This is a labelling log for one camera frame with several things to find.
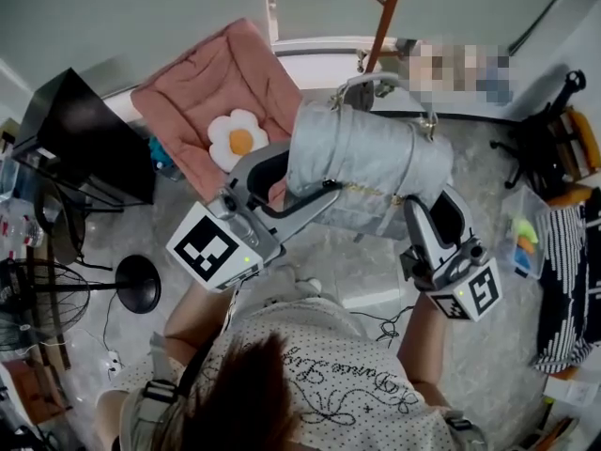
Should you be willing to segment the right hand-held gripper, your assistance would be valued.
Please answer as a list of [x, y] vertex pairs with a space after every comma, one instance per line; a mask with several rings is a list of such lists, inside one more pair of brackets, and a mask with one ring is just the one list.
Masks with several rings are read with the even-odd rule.
[[433, 206], [433, 222], [413, 195], [404, 213], [412, 245], [400, 256], [404, 277], [446, 318], [479, 321], [501, 299], [502, 289], [496, 259], [472, 237], [464, 198], [446, 185]]

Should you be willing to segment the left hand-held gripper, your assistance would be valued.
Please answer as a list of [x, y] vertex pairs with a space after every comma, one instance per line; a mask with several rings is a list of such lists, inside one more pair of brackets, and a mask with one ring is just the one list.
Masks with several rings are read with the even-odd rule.
[[271, 188], [286, 175], [289, 142], [243, 156], [226, 187], [207, 204], [196, 202], [166, 244], [169, 254], [203, 287], [221, 292], [261, 272], [340, 196], [341, 183], [324, 181], [314, 193], [277, 211]]

